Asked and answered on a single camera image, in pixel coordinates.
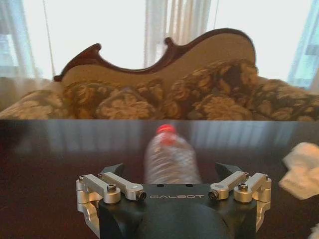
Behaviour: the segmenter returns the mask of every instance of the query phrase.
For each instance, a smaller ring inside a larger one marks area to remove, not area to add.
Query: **dark wooden table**
[[[96,238],[76,210],[75,180],[125,163],[143,183],[143,157],[156,128],[176,126],[195,148],[204,183],[214,162],[267,173],[272,208],[258,238],[307,238],[319,223],[319,197],[300,201],[278,186],[282,158],[296,144],[319,144],[319,123],[262,121],[0,121],[0,238]]]

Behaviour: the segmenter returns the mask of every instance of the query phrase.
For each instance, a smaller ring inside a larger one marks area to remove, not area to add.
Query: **red bottle cap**
[[[156,133],[159,134],[159,133],[163,133],[163,132],[176,133],[176,129],[171,124],[163,124],[160,127],[158,127]]]

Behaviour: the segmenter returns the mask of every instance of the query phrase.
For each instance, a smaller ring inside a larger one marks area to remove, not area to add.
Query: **silver metal bracket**
[[[255,173],[249,177],[244,172],[236,171],[221,182],[211,184],[208,195],[211,199],[223,200],[228,198],[231,190],[234,190],[234,199],[239,203],[249,203],[252,199],[257,201],[258,231],[264,222],[265,212],[270,209],[271,179],[263,173]]]
[[[119,187],[128,200],[142,201],[146,198],[146,193],[143,191],[141,184],[131,183],[111,172],[99,174],[99,177],[104,182],[115,184]]]
[[[100,237],[100,224],[97,211],[92,202],[103,201],[107,204],[115,204],[121,199],[121,190],[109,185],[92,174],[80,176],[76,180],[77,210],[84,214],[86,225]]]
[[[246,174],[242,171],[236,171],[221,182],[211,184],[209,197],[215,200],[227,199],[229,191],[244,180],[246,180]]]

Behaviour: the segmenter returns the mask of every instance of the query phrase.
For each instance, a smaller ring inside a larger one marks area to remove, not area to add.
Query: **white tissue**
[[[314,228],[311,228],[311,231],[313,233],[308,237],[308,239],[319,239],[319,223]]]
[[[298,199],[319,194],[319,147],[300,143],[283,159],[289,171],[279,185]]]

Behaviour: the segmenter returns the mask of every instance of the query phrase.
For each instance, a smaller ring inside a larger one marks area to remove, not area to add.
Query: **floral upholstery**
[[[0,119],[319,120],[319,95],[280,80],[259,82],[247,60],[218,61],[177,79],[164,92],[162,79],[131,85],[76,82],[63,97],[31,92]]]
[[[252,120],[248,109],[224,94],[209,94],[194,105],[195,109],[188,114],[189,120]]]
[[[154,106],[130,88],[102,101],[96,118],[108,120],[155,120],[159,114]]]
[[[245,59],[213,63],[217,87],[241,106],[246,106],[258,86],[258,70]]]
[[[118,87],[101,82],[75,82],[64,89],[63,95],[78,119],[93,119],[102,100],[119,92]]]
[[[49,90],[33,91],[0,113],[0,119],[47,120],[73,118],[64,100]]]
[[[248,108],[271,120],[319,120],[319,96],[280,80],[267,80],[261,84]]]
[[[193,104],[210,93],[215,82],[211,68],[202,68],[177,80],[171,87],[161,108],[167,119],[186,119]]]
[[[94,119],[98,105],[116,95],[123,87],[111,82],[75,82],[67,86],[63,95],[78,119]],[[163,100],[162,79],[141,82],[132,86],[150,104],[158,106]]]
[[[141,82],[134,88],[155,107],[158,107],[164,99],[163,80],[160,78]]]

